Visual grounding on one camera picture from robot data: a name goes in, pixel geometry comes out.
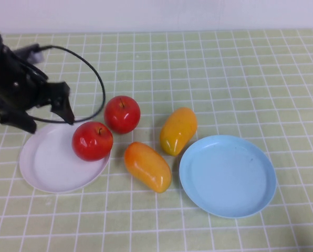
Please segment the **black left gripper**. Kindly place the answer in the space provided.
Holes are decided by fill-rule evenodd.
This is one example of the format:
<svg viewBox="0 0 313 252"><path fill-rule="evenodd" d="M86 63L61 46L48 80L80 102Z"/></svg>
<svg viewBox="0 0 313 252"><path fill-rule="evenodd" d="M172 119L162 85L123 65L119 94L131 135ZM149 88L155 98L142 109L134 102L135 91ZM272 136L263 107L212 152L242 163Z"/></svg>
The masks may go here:
<svg viewBox="0 0 313 252"><path fill-rule="evenodd" d="M18 50L0 47L0 124L35 133L37 124L25 111L37 106L40 87L48 77L34 66L42 53L39 46L26 46ZM63 82L46 83L51 112L67 124L74 124L70 106L70 88Z"/></svg>

